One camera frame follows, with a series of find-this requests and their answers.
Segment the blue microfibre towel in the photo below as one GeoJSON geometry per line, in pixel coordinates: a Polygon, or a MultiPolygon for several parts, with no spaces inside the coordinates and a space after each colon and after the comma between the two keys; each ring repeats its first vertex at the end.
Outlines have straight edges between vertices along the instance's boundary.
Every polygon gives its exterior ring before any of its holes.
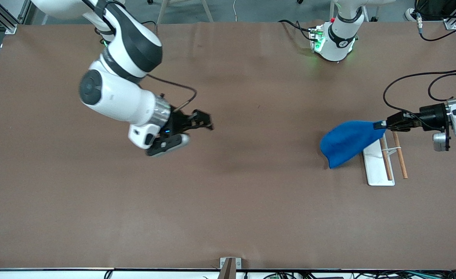
{"type": "Polygon", "coordinates": [[[378,141],[386,129],[375,129],[370,121],[346,121],[331,129],[320,140],[320,151],[330,169],[350,161],[369,145],[378,141]]]}

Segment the white rack with wooden rods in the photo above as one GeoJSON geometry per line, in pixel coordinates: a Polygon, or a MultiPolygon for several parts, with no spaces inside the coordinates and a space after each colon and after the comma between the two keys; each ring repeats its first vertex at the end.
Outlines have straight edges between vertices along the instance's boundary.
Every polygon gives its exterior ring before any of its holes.
{"type": "Polygon", "coordinates": [[[408,179],[408,173],[403,157],[403,150],[397,132],[392,132],[394,146],[387,145],[386,135],[376,140],[363,151],[365,171],[369,186],[394,186],[394,172],[391,166],[391,156],[397,154],[403,179],[408,179]]]}

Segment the light wooden leg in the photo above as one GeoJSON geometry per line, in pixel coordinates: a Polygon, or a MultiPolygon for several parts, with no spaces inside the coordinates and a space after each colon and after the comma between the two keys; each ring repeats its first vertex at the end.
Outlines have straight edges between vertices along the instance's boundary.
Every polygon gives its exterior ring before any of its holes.
{"type": "Polygon", "coordinates": [[[209,8],[209,6],[208,6],[208,3],[207,3],[207,1],[206,1],[206,0],[201,0],[201,3],[202,3],[202,5],[203,5],[203,8],[204,8],[205,14],[206,14],[206,15],[207,15],[207,17],[208,17],[208,21],[209,21],[209,22],[214,22],[214,20],[213,20],[212,14],[211,14],[211,12],[210,12],[210,8],[209,8]]]}
{"type": "Polygon", "coordinates": [[[169,2],[170,2],[170,0],[161,0],[161,7],[160,7],[158,19],[157,19],[157,24],[160,24],[162,19],[164,18],[164,15],[165,15],[169,2]]]}

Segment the metal bracket with brown post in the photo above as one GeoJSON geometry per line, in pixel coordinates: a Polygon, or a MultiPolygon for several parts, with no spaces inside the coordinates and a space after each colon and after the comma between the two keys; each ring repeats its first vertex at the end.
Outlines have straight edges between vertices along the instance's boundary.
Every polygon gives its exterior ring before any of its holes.
{"type": "Polygon", "coordinates": [[[237,279],[238,270],[242,269],[241,257],[221,257],[220,271],[217,279],[237,279]]]}

